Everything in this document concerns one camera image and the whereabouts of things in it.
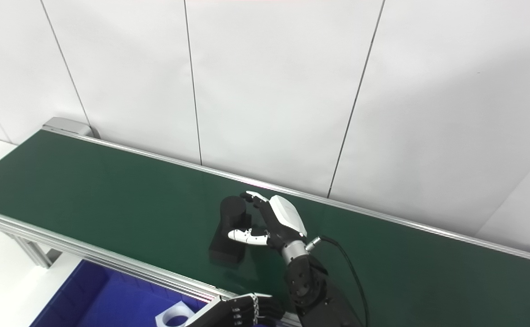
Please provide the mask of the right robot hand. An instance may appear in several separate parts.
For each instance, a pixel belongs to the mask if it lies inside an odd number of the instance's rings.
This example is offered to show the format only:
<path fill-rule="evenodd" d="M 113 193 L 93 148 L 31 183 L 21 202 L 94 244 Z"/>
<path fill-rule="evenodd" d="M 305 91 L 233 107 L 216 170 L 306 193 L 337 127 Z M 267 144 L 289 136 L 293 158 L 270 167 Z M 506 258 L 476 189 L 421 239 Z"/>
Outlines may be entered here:
<path fill-rule="evenodd" d="M 225 233 L 227 238 L 250 246 L 269 246 L 277 250 L 286 262 L 308 255 L 307 231 L 290 201 L 280 195 L 267 199 L 255 191 L 246 191 L 240 197 L 259 210 L 265 229 L 255 232 L 254 228 L 234 228 Z"/>

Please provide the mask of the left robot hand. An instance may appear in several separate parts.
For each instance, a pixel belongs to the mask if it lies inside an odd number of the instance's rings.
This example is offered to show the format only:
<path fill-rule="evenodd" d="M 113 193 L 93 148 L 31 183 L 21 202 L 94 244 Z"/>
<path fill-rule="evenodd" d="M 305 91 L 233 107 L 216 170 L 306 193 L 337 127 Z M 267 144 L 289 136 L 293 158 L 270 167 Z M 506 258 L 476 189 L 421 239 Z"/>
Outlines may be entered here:
<path fill-rule="evenodd" d="M 285 315 L 282 303 L 269 294 L 250 292 L 223 299 L 215 297 L 189 318 L 185 327 L 275 327 Z"/>

